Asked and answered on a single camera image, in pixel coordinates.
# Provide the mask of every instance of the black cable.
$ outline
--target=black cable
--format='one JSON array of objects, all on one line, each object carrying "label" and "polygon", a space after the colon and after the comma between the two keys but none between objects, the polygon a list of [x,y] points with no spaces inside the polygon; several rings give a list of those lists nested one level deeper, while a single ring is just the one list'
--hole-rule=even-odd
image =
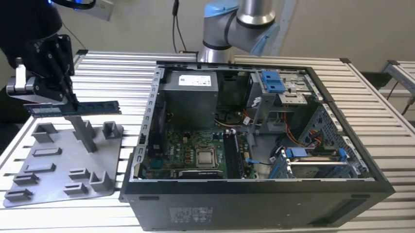
[{"label": "black cable", "polygon": [[174,16],[173,16],[173,27],[172,27],[172,37],[173,37],[173,48],[174,48],[174,53],[177,53],[177,49],[176,49],[176,40],[174,40]]},{"label": "black cable", "polygon": [[263,162],[259,162],[259,164],[263,164],[263,165],[272,165],[272,164],[267,164],[267,163],[263,163]]},{"label": "black cable", "polygon": [[407,113],[408,108],[409,108],[409,105],[407,104],[407,106],[404,107],[404,110],[401,112],[401,115],[404,115]]},{"label": "black cable", "polygon": [[84,50],[86,50],[86,47],[84,46],[82,42],[80,42],[80,40],[77,39],[76,35],[73,34],[73,32],[69,30],[69,28],[65,26],[64,22],[62,25],[65,27],[65,29],[68,30],[68,32],[73,35],[74,39],[77,40],[77,42],[80,43],[80,45],[82,46]]},{"label": "black cable", "polygon": [[395,87],[396,87],[396,86],[397,86],[397,81],[396,81],[396,83],[395,83],[395,85],[393,85],[393,87],[392,87],[392,89],[391,89],[391,92],[389,92],[389,94],[388,94],[387,100],[389,100],[389,97],[391,97],[392,91],[395,90]]},{"label": "black cable", "polygon": [[89,3],[76,3],[68,0],[52,0],[53,3],[77,10],[89,10],[94,7],[96,0]]},{"label": "black cable", "polygon": [[186,48],[185,48],[185,45],[184,45],[184,41],[182,41],[182,37],[181,37],[181,32],[180,32],[177,16],[176,16],[176,27],[177,27],[177,31],[178,31],[178,36],[180,36],[181,44],[182,44],[184,50],[186,51]]}]

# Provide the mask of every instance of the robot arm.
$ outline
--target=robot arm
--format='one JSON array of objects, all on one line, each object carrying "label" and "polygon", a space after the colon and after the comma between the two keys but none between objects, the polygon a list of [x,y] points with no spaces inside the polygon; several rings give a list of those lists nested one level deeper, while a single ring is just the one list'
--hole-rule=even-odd
[{"label": "robot arm", "polygon": [[[76,9],[90,9],[94,5],[94,0],[88,4],[52,1]],[[8,95],[49,103],[25,105],[34,117],[120,113],[116,101],[77,101],[70,81],[74,75],[70,39],[57,34],[62,22],[49,1],[12,0],[4,4],[0,48],[16,69],[16,77],[6,86]]]},{"label": "robot arm", "polygon": [[279,32],[272,0],[218,0],[205,5],[202,49],[197,60],[232,63],[231,47],[261,56]]}]

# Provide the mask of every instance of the cable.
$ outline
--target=cable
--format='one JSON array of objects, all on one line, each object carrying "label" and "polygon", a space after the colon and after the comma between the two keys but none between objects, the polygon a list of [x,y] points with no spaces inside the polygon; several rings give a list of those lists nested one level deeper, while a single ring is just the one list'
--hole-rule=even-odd
[{"label": "cable", "polygon": [[174,53],[177,53],[177,49],[176,49],[176,41],[174,41],[174,16],[173,16],[173,27],[172,27],[172,39],[173,39],[173,48],[174,48]]},{"label": "cable", "polygon": [[66,29],[66,31],[73,35],[74,39],[77,40],[77,42],[80,43],[80,45],[82,46],[84,50],[86,50],[86,47],[84,46],[82,42],[80,42],[80,40],[77,39],[76,35],[73,34],[73,32],[69,30],[69,28],[65,26],[65,23],[62,22],[62,25]]},{"label": "cable", "polygon": [[404,115],[404,114],[407,113],[407,110],[408,110],[409,106],[411,106],[411,105],[407,104],[407,106],[404,107],[404,110],[403,110],[403,112],[401,112],[401,115]]},{"label": "cable", "polygon": [[397,86],[397,81],[396,81],[396,83],[395,83],[395,85],[393,85],[393,87],[392,87],[392,89],[391,89],[391,92],[389,92],[389,94],[388,94],[387,100],[389,100],[391,94],[392,94],[392,92],[393,92],[396,86]]},{"label": "cable", "polygon": [[68,8],[77,9],[77,10],[89,10],[94,7],[94,4],[96,4],[96,0],[92,0],[92,2],[84,3],[84,4],[76,3],[68,0],[52,0],[52,2],[61,6],[65,6]]},{"label": "cable", "polygon": [[186,51],[186,48],[185,48],[185,45],[184,45],[184,41],[182,41],[182,37],[181,37],[180,28],[178,28],[178,18],[177,18],[177,16],[176,16],[176,27],[177,27],[177,32],[178,32],[181,44],[182,44],[184,50]]},{"label": "cable", "polygon": [[297,140],[296,140],[295,137],[292,136],[292,133],[291,133],[289,127],[288,127],[288,123],[287,123],[287,113],[283,113],[283,118],[284,118],[284,123],[285,123],[285,133],[287,133],[287,136],[288,136],[289,140],[291,140],[296,145],[299,145],[300,147],[305,147],[305,145],[303,145],[300,142],[297,142]]},{"label": "cable", "polygon": [[239,127],[239,126],[241,126],[241,125],[229,125],[229,124],[227,124],[227,123],[221,123],[217,119],[214,119],[214,122],[216,122],[217,124],[220,124],[221,126],[225,126],[225,127]]},{"label": "cable", "polygon": [[182,40],[182,36],[181,36],[181,32],[180,32],[180,27],[178,27],[178,18],[177,18],[178,5],[180,5],[178,0],[174,0],[173,9],[172,9],[172,16],[173,16],[172,38],[173,38],[174,53],[177,53],[176,40],[174,40],[174,24],[176,24],[176,27],[177,27],[181,44],[182,44],[184,50],[186,51],[184,40]]}]

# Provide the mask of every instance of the aluminum extrusion table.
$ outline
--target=aluminum extrusion table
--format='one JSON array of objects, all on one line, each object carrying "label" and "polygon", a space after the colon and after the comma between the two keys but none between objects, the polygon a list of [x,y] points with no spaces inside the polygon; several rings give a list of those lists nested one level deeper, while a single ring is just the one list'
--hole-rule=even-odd
[{"label": "aluminum extrusion table", "polygon": [[[415,231],[415,129],[364,79],[352,64],[340,59],[236,56],[237,63],[312,67],[363,144],[393,185],[396,193],[340,228],[295,229],[279,232],[408,233]],[[124,126],[117,165],[120,188],[126,159],[137,143],[140,123],[157,60],[194,61],[193,54],[89,51],[74,58],[73,89],[80,101],[117,100],[122,115],[85,116],[92,125],[113,120]],[[13,175],[33,145],[36,123],[52,122],[56,129],[70,127],[62,118],[29,119],[0,157],[0,201]],[[0,230],[48,232],[141,232],[126,203],[112,196],[21,206],[0,205]]]}]

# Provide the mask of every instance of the blue latch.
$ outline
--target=blue latch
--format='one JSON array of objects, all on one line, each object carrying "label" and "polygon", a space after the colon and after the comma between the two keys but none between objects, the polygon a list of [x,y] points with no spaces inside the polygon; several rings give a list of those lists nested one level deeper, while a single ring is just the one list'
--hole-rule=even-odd
[{"label": "blue latch", "polygon": [[269,93],[284,93],[285,87],[276,71],[261,71],[261,81]]},{"label": "blue latch", "polygon": [[340,156],[340,162],[344,162],[347,160],[347,153],[343,148],[339,148],[339,156]]}]

